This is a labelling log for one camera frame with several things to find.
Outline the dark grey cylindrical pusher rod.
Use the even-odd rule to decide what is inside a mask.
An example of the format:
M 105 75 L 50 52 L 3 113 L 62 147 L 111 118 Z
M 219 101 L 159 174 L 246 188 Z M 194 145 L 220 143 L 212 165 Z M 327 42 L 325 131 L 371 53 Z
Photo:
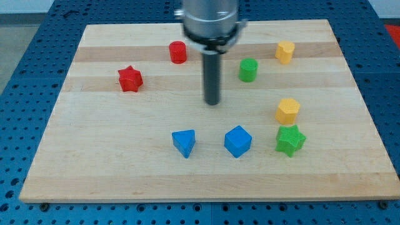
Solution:
M 214 106 L 220 102 L 221 57 L 219 54 L 202 54 L 204 101 Z

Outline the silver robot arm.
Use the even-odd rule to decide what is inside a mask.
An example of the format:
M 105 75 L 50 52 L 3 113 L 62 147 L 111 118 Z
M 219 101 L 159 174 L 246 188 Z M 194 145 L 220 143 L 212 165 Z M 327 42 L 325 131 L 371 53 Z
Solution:
M 182 0 L 174 15 L 201 53 L 204 101 L 215 106 L 221 98 L 221 56 L 237 43 L 248 20 L 239 20 L 238 0 Z

